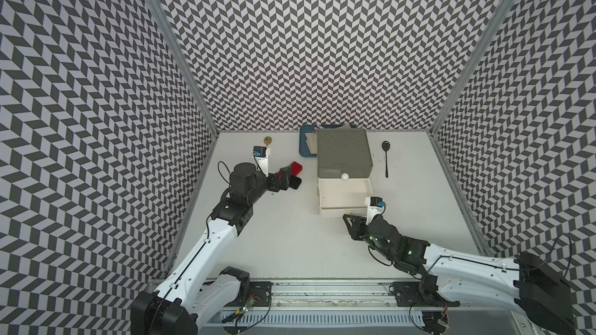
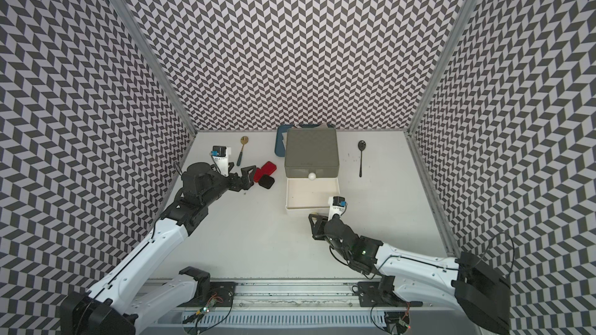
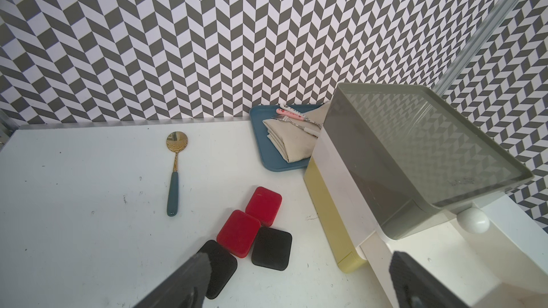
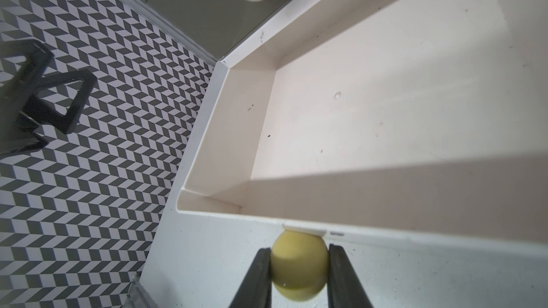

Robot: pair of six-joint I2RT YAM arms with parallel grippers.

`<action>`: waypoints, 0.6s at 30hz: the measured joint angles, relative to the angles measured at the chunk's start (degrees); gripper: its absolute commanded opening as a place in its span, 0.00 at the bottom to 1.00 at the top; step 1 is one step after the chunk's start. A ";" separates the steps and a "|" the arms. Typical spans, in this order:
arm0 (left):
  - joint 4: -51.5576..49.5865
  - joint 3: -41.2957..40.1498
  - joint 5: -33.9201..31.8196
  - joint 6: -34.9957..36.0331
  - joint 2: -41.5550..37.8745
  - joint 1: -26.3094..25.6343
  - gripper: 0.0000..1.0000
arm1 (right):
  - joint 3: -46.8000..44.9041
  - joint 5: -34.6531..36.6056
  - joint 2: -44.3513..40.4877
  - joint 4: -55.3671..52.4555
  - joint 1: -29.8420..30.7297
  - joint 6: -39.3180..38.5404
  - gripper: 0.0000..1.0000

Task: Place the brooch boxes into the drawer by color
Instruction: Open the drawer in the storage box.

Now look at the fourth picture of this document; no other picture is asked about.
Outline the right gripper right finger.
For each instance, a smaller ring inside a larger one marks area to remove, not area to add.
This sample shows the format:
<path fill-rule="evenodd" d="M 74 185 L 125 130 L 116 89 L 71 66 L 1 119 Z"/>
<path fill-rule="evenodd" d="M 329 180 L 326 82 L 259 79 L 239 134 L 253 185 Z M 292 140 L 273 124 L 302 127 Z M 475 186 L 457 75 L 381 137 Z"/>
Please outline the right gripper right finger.
<path fill-rule="evenodd" d="M 328 307 L 373 308 L 342 246 L 329 245 Z"/>

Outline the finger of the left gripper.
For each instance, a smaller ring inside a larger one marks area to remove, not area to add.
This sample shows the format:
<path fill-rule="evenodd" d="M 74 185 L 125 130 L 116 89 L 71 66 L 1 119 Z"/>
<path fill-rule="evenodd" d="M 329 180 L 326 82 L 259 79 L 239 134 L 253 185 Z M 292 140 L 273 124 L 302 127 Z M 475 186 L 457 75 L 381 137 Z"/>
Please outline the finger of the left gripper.
<path fill-rule="evenodd" d="M 64 134 L 74 132 L 97 77 L 88 69 L 44 76 L 22 112 L 39 124 L 49 124 Z"/>
<path fill-rule="evenodd" d="M 26 39 L 1 43 L 1 60 L 23 57 L 24 63 L 12 79 L 1 85 L 1 155 L 32 153 L 48 142 L 35 133 L 39 124 L 22 111 L 34 94 L 53 54 L 40 41 Z"/>

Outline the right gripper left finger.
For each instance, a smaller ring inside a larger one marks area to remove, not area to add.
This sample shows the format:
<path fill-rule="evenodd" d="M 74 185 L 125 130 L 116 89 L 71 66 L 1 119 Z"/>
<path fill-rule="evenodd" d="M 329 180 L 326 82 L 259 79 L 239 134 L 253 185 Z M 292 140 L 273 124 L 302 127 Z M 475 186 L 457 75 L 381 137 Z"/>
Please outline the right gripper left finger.
<path fill-rule="evenodd" d="M 271 248 L 261 248 L 255 254 L 230 308 L 271 308 Z"/>

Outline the white drawer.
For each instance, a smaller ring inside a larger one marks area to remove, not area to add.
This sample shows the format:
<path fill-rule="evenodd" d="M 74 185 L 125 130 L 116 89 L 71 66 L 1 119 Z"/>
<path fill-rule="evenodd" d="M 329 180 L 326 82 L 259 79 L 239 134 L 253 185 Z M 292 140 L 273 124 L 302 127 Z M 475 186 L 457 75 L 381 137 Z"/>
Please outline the white drawer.
<path fill-rule="evenodd" d="M 221 59 L 176 209 L 365 247 L 374 302 L 547 306 L 547 0 L 291 0 Z"/>

